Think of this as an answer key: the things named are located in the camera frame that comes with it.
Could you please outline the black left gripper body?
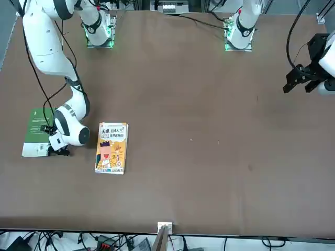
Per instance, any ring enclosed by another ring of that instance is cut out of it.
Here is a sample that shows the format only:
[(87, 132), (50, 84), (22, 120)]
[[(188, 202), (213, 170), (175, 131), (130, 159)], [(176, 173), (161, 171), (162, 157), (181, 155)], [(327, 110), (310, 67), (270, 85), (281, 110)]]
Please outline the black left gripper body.
[(328, 36), (328, 33), (317, 33), (307, 43), (309, 57), (311, 60), (308, 67), (311, 70), (315, 70), (319, 67), (318, 62), (324, 52)]

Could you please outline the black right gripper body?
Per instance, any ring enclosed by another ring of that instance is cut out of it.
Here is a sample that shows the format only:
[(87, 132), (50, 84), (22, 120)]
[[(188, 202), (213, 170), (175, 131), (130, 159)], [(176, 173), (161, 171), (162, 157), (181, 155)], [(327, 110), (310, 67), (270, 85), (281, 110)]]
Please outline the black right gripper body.
[(56, 155), (62, 155), (62, 156), (69, 156), (70, 151), (67, 149), (67, 147), (62, 147), (58, 150), (55, 150), (52, 146), (48, 147), (48, 156), (56, 156)]

